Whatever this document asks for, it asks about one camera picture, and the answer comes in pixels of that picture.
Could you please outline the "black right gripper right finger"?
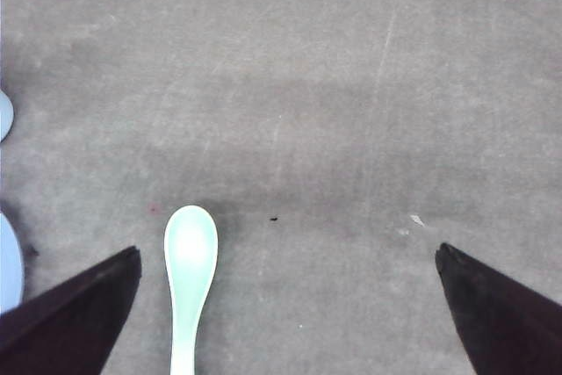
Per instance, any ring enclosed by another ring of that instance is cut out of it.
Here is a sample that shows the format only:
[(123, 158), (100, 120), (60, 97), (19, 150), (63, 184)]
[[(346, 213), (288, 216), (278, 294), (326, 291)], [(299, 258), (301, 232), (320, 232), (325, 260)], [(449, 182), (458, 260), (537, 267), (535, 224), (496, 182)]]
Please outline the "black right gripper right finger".
[(560, 374), (561, 305), (449, 243), (436, 271), (477, 374)]

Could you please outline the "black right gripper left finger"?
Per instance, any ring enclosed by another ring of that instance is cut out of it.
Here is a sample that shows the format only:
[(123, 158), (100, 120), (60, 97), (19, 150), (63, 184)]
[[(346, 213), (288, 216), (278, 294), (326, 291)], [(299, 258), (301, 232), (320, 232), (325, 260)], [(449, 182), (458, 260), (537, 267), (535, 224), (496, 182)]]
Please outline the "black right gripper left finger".
[(140, 281), (131, 246), (2, 314), (1, 373), (101, 373)]

